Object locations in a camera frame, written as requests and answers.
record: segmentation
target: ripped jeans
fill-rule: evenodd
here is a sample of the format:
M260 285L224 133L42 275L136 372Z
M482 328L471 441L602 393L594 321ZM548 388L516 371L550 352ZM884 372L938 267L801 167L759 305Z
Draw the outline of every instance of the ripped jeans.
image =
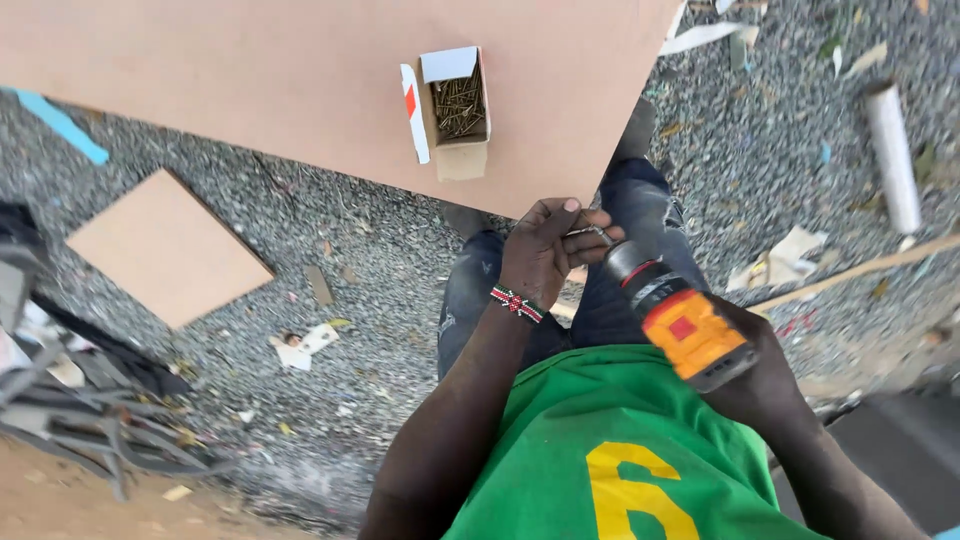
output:
M663 257L698 290L707 281L693 260L684 218L663 175L648 160L624 160L600 184L601 207L650 258ZM437 334L437 370L443 379L473 334L500 278L505 236L475 234L464 244L446 282ZM530 333L520 371L551 356L583 347L649 343L617 283L603 273L603 263L588 268L580 307L567 330L547 314Z

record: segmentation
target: man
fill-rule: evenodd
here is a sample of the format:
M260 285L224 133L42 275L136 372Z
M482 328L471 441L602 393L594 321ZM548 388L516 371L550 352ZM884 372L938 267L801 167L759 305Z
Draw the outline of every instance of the man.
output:
M926 538L820 425L764 319L710 296L760 360L699 395L602 274L600 237L571 233L595 224L630 238L708 291L669 187L643 157L652 131L641 100L600 185L602 210L545 199L506 242L479 212L444 210L468 240L444 298L441 381L387 452L361 539ZM548 313L535 322L581 264L570 330ZM764 442L809 528L778 511Z

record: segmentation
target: mdf board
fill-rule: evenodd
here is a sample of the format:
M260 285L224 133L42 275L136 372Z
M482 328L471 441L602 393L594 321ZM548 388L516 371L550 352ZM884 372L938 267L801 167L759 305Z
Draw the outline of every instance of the mdf board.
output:
M274 277L164 170L87 222L66 243L174 329Z
M593 191L679 1L0 3L0 84L519 217ZM400 82L483 47L486 176L418 164ZM111 141L99 141L113 152Z

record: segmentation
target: red white black bracelet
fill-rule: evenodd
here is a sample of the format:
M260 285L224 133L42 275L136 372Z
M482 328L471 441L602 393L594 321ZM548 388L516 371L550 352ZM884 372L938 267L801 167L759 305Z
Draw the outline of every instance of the red white black bracelet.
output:
M544 312L536 304L516 294L503 285L495 285L490 295L500 301L500 305L521 317L526 317L538 323L543 319Z

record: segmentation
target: cordless drill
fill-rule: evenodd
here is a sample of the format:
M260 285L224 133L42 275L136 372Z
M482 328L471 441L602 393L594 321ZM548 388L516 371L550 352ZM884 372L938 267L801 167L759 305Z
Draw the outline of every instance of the cordless drill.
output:
M753 346L706 296L634 242L614 242L603 229L593 229L611 246L604 256L607 275L682 380L704 394L756 364Z

